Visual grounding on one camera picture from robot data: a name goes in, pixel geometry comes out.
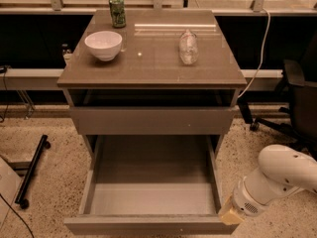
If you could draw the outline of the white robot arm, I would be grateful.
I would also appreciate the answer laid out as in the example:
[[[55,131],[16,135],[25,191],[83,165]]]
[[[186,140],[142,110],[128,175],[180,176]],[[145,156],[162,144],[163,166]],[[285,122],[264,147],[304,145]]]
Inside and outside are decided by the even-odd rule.
[[[218,215],[226,225],[257,217],[276,199],[302,190],[317,192],[317,161],[283,145],[269,145],[259,153],[258,167],[241,178]]]

